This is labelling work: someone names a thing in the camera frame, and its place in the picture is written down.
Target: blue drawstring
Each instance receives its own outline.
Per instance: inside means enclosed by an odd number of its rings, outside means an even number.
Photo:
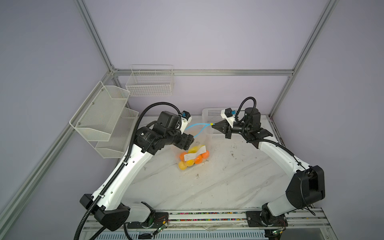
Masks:
[[[197,137],[197,136],[204,130],[204,128],[206,128],[206,127],[208,127],[208,126],[211,126],[210,123],[195,123],[195,124],[192,124],[191,126],[187,127],[186,130],[189,129],[189,128],[191,128],[191,127],[193,127],[193,126],[196,126],[196,125],[205,125],[205,126],[204,126],[204,127],[200,130],[200,132],[199,132],[196,136],[194,136],[194,137]]]

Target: mesh tray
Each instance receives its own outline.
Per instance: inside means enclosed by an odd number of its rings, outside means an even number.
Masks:
[[[174,85],[172,68],[172,65],[131,65],[132,74],[126,88],[131,96],[171,96]]]
[[[96,151],[103,158],[122,158],[128,148],[138,112],[124,108],[121,116],[107,142],[98,142]]]
[[[99,84],[102,88],[80,119],[70,120],[72,127],[87,141],[108,141],[128,101],[129,91]]]
[[[203,118],[203,123],[217,123],[224,118],[221,117],[221,110],[227,109],[228,107],[223,107],[223,108],[204,108],[203,113],[202,113],[202,118]],[[238,107],[231,107],[232,110],[238,109]],[[240,112],[239,113],[239,119],[243,117],[244,113]],[[232,134],[232,138],[236,137],[242,137],[240,134]],[[222,134],[220,131],[214,129],[212,133],[212,138],[225,138],[225,135]]]

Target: marble tabletop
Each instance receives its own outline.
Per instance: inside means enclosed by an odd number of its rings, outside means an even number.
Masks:
[[[201,116],[192,118],[192,123],[202,120]],[[156,119],[144,117],[141,126]],[[273,133],[265,115],[261,124]],[[145,201],[156,210],[261,207],[284,194],[289,184],[283,170],[242,137],[212,139],[208,161],[184,171],[178,168],[172,148],[159,150],[145,164],[122,203]]]

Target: black mounting plate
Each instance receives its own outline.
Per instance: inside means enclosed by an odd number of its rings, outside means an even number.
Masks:
[[[247,211],[245,212],[248,221],[248,227],[267,227],[261,223],[261,211]],[[280,221],[284,221],[285,226],[288,226],[288,222],[284,215],[280,215],[276,218],[275,223],[269,227],[283,227],[284,224]]]
[[[163,225],[163,221],[166,221],[166,222],[168,221],[168,216],[169,216],[169,214],[167,212],[156,212],[155,213],[155,220],[154,220],[154,222],[150,228],[158,229],[159,227],[161,227]],[[141,225],[141,222],[131,222],[131,223],[127,223],[127,228],[128,229],[133,229],[133,228],[141,229],[144,227]]]

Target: white label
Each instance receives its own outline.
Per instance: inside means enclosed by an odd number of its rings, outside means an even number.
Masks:
[[[199,156],[200,154],[205,153],[205,152],[207,152],[207,149],[205,148],[205,145],[204,145],[204,146],[202,146],[202,147],[197,151],[197,153],[188,153],[188,154],[185,154],[185,155],[184,155],[184,161],[188,161],[188,160],[195,159],[195,158],[197,158],[197,156]]]

